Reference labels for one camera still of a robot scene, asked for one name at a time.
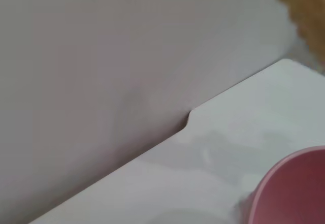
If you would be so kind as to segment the pink plastic bowl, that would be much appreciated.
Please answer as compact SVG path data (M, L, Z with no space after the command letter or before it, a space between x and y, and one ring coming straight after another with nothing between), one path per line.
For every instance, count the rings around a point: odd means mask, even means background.
M242 224L325 224L325 146L274 165L243 203Z

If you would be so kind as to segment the ridged orange bread loaf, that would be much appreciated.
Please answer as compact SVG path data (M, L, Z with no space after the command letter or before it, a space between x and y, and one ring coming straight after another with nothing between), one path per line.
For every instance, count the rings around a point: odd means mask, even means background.
M279 0L287 6L298 35L325 67L325 0Z

